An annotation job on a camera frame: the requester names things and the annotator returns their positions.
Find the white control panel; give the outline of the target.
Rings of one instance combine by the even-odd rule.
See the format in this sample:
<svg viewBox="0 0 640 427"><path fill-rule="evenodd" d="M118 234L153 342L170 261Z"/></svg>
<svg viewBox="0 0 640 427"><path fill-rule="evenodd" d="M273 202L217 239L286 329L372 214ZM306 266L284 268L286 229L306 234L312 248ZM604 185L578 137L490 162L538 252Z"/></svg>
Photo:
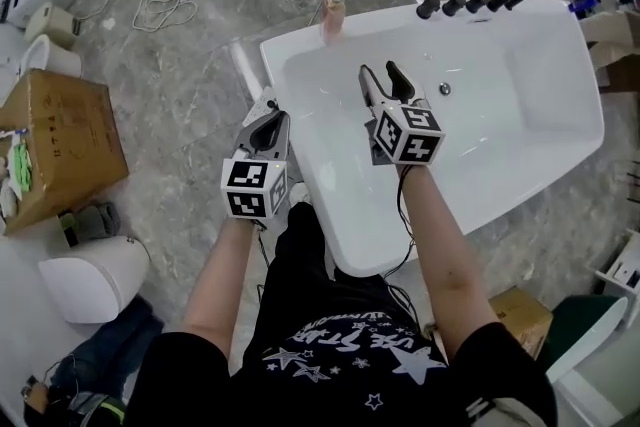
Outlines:
<svg viewBox="0 0 640 427"><path fill-rule="evenodd" d="M275 91L271 86L268 86L263 89L260 97L254 102L253 106L243 120L242 125L244 127L248 127L253 122L257 121L263 116L271 114L273 111L276 111L278 109L279 107Z"/></svg>

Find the open brown cardboard box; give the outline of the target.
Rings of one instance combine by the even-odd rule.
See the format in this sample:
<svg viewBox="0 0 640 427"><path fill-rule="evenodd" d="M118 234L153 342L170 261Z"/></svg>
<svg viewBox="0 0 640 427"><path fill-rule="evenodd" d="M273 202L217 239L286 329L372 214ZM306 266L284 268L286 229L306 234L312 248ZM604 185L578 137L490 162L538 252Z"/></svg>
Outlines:
<svg viewBox="0 0 640 427"><path fill-rule="evenodd" d="M640 13L600 12L579 22L601 93L640 93Z"/></svg>

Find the green and white cloth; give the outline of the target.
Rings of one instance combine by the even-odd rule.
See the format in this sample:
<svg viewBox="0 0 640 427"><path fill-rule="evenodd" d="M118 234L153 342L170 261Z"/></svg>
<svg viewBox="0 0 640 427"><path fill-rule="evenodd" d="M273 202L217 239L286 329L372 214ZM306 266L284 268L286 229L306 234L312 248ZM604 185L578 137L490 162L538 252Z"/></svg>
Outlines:
<svg viewBox="0 0 640 427"><path fill-rule="evenodd" d="M8 153L9 184L19 200L31 190L32 166L26 143L20 136L12 139Z"/></svg>

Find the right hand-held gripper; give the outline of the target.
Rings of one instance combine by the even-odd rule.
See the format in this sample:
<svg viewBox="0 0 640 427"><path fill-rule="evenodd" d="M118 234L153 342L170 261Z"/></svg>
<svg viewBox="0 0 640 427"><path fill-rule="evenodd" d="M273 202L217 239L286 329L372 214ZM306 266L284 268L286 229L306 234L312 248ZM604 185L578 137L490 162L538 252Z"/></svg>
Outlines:
<svg viewBox="0 0 640 427"><path fill-rule="evenodd" d="M430 165L445 133L428 102L419 100L421 96L406 71L392 60L386 62L385 69L392 102L385 102L386 94L367 65L361 65L358 73L365 105L373 114L373 120L365 124L372 164Z"/></svg>

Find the beige toilet seat unit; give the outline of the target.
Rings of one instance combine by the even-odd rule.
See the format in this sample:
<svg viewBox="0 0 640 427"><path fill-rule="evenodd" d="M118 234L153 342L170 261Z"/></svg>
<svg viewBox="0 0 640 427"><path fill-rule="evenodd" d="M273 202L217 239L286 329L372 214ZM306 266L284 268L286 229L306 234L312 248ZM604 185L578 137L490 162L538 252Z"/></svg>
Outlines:
<svg viewBox="0 0 640 427"><path fill-rule="evenodd" d="M70 50L79 36L81 21L52 2L44 3L31 16L24 32L24 39L32 43L46 35L53 43Z"/></svg>

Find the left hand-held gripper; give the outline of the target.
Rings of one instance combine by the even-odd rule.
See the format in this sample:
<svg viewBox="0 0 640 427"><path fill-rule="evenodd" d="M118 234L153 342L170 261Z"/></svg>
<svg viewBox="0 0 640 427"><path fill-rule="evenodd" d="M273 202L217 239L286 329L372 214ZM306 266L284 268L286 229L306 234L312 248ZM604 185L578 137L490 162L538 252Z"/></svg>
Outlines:
<svg viewBox="0 0 640 427"><path fill-rule="evenodd" d="M274 111L244 127L236 141L243 149L258 149L264 157L236 149L223 162L221 194L232 218L266 220L275 216L288 191L287 162L290 116Z"/></svg>

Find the grey slippers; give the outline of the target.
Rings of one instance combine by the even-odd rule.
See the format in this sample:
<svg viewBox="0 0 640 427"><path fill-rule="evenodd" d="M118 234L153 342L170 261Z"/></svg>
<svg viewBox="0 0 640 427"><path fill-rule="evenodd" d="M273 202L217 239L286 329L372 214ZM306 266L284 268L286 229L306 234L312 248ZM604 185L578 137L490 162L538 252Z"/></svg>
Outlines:
<svg viewBox="0 0 640 427"><path fill-rule="evenodd" d="M112 202L92 203L75 212L64 212L58 220L70 247L114 237L121 227L120 216Z"/></svg>

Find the small brown cardboard box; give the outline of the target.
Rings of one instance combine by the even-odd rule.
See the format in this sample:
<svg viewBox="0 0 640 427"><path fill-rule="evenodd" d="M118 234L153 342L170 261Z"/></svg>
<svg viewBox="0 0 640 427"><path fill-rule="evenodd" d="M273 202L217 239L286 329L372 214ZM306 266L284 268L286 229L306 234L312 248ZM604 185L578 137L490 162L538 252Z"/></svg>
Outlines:
<svg viewBox="0 0 640 427"><path fill-rule="evenodd" d="M495 295L489 302L506 329L536 359L551 327L552 312L518 287Z"/></svg>

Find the person's right forearm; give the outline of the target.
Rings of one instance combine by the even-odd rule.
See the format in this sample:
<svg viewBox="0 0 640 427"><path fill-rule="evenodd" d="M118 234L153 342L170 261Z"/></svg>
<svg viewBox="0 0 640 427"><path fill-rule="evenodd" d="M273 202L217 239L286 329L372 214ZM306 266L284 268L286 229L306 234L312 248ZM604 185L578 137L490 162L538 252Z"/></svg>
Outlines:
<svg viewBox="0 0 640 427"><path fill-rule="evenodd" d="M498 321L476 254L426 166L396 167L418 260L447 357L479 328Z"/></svg>

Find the white shoe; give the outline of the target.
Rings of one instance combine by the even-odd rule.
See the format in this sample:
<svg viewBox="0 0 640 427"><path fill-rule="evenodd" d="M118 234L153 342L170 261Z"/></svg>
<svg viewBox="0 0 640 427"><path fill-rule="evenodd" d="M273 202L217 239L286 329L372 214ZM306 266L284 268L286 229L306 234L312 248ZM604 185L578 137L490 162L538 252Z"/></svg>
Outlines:
<svg viewBox="0 0 640 427"><path fill-rule="evenodd" d="M312 199L309 193L309 189L304 182L295 183L289 191L289 204L291 207L299 203L306 203L311 205Z"/></svg>

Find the white bathtub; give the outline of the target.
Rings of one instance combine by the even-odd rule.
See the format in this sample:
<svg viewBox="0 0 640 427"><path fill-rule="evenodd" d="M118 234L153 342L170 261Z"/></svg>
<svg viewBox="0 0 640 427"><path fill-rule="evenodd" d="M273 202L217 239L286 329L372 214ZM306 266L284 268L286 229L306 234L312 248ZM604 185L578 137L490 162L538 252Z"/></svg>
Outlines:
<svg viewBox="0 0 640 427"><path fill-rule="evenodd" d="M431 172L464 233L542 191L603 141L589 52L561 0L428 20L411 4L350 16L329 44L313 26L260 50L329 249L352 276L409 256L396 170L372 164L361 65L388 86L392 60L424 91L445 133Z"/></svg>

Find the white curved basin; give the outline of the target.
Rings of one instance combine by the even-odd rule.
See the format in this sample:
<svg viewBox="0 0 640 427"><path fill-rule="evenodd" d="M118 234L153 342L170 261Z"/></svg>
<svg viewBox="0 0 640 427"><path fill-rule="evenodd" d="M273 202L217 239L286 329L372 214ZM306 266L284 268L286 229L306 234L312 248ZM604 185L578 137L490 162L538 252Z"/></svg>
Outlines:
<svg viewBox="0 0 640 427"><path fill-rule="evenodd" d="M567 351L546 375L551 383L558 381L573 370L579 363L595 352L616 330L627 310L628 301L620 300L584 335L569 351Z"/></svg>

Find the pink liquid bottle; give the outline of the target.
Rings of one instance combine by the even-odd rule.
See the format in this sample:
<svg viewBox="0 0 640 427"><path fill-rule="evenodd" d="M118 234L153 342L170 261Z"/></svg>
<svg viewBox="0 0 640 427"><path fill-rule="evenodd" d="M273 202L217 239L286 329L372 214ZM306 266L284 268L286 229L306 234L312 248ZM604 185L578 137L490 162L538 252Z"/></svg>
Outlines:
<svg viewBox="0 0 640 427"><path fill-rule="evenodd" d="M346 0L323 0L321 36L325 43L333 42L341 33L346 16Z"/></svg>

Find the person's left forearm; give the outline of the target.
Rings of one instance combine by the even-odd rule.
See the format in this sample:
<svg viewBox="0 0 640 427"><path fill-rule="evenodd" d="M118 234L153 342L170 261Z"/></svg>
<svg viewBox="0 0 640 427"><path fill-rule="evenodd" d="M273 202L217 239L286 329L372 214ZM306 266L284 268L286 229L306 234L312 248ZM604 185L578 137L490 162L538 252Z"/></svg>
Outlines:
<svg viewBox="0 0 640 427"><path fill-rule="evenodd" d="M246 219L223 222L182 321L185 332L211 342L226 358L230 357L254 229Z"/></svg>

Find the dark green mat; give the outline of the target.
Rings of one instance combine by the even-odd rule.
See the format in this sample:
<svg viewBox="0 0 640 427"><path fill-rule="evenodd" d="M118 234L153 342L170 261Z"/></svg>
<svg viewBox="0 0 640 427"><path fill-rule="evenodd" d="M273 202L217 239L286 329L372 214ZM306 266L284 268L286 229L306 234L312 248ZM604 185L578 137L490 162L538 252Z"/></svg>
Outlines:
<svg viewBox="0 0 640 427"><path fill-rule="evenodd" d="M574 295L553 310L553 319L537 357L545 371L569 351L620 300L607 295Z"/></svg>

